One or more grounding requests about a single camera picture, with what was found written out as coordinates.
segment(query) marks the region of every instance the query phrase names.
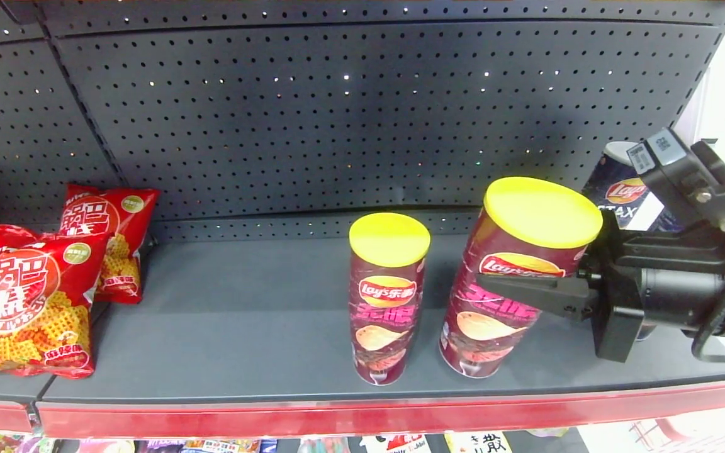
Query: lay's logo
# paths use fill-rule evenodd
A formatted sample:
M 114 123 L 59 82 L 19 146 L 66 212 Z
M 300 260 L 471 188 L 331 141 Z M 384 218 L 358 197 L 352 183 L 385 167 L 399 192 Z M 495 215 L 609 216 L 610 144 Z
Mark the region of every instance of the lay's logo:
M 613 183 L 606 191 L 606 199 L 614 204 L 633 203 L 648 190 L 640 178 L 632 178 Z
M 393 308 L 408 303 L 417 285 L 399 276 L 369 276 L 360 281 L 359 294 L 371 306 Z
M 550 261 L 521 253 L 492 253 L 480 261 L 481 274 L 515 276 L 565 276 L 566 272 Z

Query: product label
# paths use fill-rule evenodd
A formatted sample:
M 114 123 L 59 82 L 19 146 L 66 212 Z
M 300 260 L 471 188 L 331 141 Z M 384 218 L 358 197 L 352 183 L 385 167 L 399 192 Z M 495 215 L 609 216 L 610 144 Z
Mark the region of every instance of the product label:
M 615 204 L 633 203 L 648 190 L 640 178 L 632 178 L 613 183 L 606 191 L 606 199 Z
M 423 260 L 391 269 L 352 256 L 349 317 L 354 363 L 360 378 L 371 384 L 389 384 L 405 367 L 419 315 L 423 270 Z
M 104 198 L 87 196 L 71 201 L 60 219 L 61 235 L 112 233 L 119 227 L 119 212 Z
M 444 438 L 455 453 L 512 453 L 502 431 L 445 433 Z
M 39 250 L 0 252 L 0 332 L 37 318 L 59 281 L 57 263 Z
M 43 354 L 43 363 L 55 367 L 83 367 L 89 361 L 89 354 L 80 344 L 67 344 Z
M 415 295 L 415 281 L 398 276 L 369 276 L 360 281 L 359 293 L 375 307 L 403 306 Z
M 368 453 L 431 453 L 423 435 L 365 436 L 360 445 Z
M 475 305 L 490 315 L 513 321 L 530 321 L 538 316 L 539 310 L 517 301 L 497 298 L 493 301 L 475 302 Z
M 648 150 L 645 149 L 645 145 L 643 143 L 629 149 L 628 157 L 631 159 L 631 164 L 634 166 L 636 174 L 638 175 L 656 168 L 656 164 L 653 163 L 653 158 L 650 153 L 648 153 Z
M 656 158 L 662 165 L 672 164 L 687 155 L 682 149 L 681 144 L 676 140 L 676 137 L 673 136 L 673 133 L 667 129 L 656 132 L 656 134 L 651 135 L 645 142 L 651 147 L 653 154 L 656 155 Z
M 550 261 L 520 253 L 492 253 L 480 261 L 480 273 L 515 276 L 565 276 Z

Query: potato chip image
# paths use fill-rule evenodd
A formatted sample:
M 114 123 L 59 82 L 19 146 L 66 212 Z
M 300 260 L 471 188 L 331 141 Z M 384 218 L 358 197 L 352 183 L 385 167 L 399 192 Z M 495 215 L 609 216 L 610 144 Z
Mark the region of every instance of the potato chip image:
M 501 252 L 486 255 L 480 262 L 484 274 L 516 276 L 565 276 L 566 272 L 550 261 L 521 253 Z
M 474 311 L 458 313 L 458 327 L 463 335 L 477 341 L 503 338 L 527 329 L 527 327 L 515 329 L 490 316 L 481 315 L 481 313 L 475 313 Z
M 402 338 L 406 332 L 391 332 L 385 327 L 365 326 L 357 329 L 354 336 L 357 338 L 360 346 L 366 350 L 379 350 L 388 346 L 397 339 Z

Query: lay's chip canister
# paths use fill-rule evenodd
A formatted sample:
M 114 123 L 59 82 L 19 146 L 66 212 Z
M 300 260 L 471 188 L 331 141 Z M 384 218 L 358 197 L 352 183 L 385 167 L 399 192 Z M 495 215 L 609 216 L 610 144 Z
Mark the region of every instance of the lay's chip canister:
M 584 195 L 552 182 L 506 177 L 486 190 L 455 277 L 441 332 L 441 355 L 469 378 L 497 371 L 539 316 L 520 301 L 490 293 L 478 273 L 571 276 L 602 217 Z
M 631 166 L 627 151 L 636 146 L 633 142 L 610 142 L 604 148 L 595 171 L 584 185 L 582 193 L 601 210 L 612 210 L 617 224 L 623 230 L 647 232 L 662 224 L 662 218 L 668 213 L 662 212 L 664 206 Z M 681 230 L 675 221 L 667 228 L 657 229 L 675 232 Z
M 405 370 L 418 321 L 429 232 L 415 218 L 378 213 L 357 219 L 349 242 L 354 367 L 369 384 L 391 384 Z

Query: green circular label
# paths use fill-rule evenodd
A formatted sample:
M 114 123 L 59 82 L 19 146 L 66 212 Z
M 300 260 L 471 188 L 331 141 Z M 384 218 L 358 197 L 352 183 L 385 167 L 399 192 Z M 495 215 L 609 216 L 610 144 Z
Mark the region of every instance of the green circular label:
M 136 214 L 140 210 L 144 209 L 144 200 L 136 195 L 128 195 L 121 201 L 121 208 L 130 214 Z
M 66 247 L 63 252 L 63 259 L 69 264 L 83 264 L 91 256 L 91 247 L 86 243 L 73 243 Z

